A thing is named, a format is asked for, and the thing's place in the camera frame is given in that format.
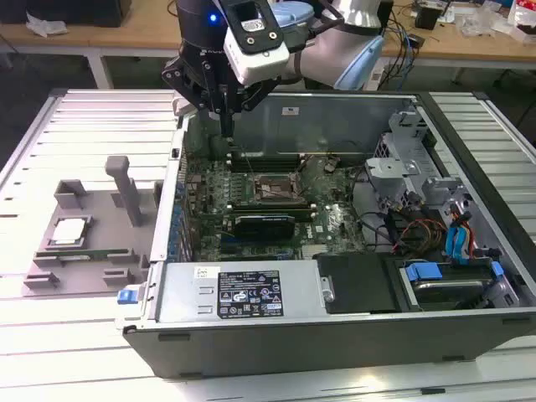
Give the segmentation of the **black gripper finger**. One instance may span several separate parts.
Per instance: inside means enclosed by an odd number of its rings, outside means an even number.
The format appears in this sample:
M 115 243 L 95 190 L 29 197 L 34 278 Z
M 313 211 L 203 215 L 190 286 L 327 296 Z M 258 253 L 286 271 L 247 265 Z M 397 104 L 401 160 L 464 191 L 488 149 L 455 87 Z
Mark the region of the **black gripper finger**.
M 252 111 L 276 87 L 278 79 L 269 79 L 244 86 L 237 80 L 230 81 L 225 93 L 225 136 L 234 135 L 234 116 L 242 111 Z
M 207 57 L 202 57 L 195 67 L 184 58 L 177 57 L 166 64 L 162 78 L 195 108 L 212 112 L 219 120 L 221 135 L 227 136 L 224 93 Z

